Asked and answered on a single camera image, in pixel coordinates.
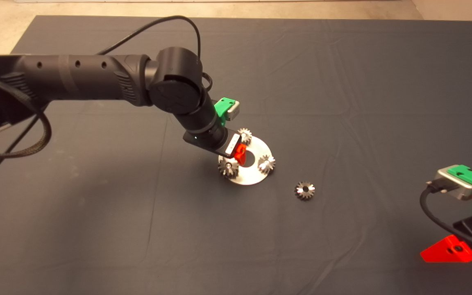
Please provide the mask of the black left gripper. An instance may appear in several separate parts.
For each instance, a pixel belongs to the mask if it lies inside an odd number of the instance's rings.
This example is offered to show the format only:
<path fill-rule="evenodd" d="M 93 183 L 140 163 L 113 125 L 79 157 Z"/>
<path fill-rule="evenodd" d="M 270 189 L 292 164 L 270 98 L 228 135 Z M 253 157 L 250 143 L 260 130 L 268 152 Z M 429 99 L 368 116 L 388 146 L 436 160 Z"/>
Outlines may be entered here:
<path fill-rule="evenodd" d="M 247 161 L 247 145 L 241 143 L 241 134 L 222 125 L 217 118 L 211 128 L 202 133 L 186 131 L 183 139 L 185 142 L 209 151 L 221 157 L 235 160 L 240 166 Z"/>

